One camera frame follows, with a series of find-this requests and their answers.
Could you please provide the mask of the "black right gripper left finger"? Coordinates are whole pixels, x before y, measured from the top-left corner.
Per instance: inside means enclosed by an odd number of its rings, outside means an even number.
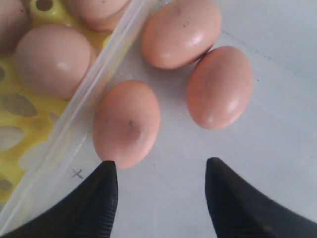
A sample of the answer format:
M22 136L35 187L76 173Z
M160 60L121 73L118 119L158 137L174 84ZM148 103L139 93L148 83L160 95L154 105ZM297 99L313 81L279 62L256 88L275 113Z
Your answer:
M102 162L75 190L6 238L108 238L117 209L117 171Z

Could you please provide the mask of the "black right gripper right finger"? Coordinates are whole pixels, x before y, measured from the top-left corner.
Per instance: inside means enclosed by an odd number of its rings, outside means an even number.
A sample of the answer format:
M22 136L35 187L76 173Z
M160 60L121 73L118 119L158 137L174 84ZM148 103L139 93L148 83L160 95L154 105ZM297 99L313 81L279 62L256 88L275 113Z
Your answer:
M255 189L219 158L206 164L206 201L218 238L315 238L317 224Z

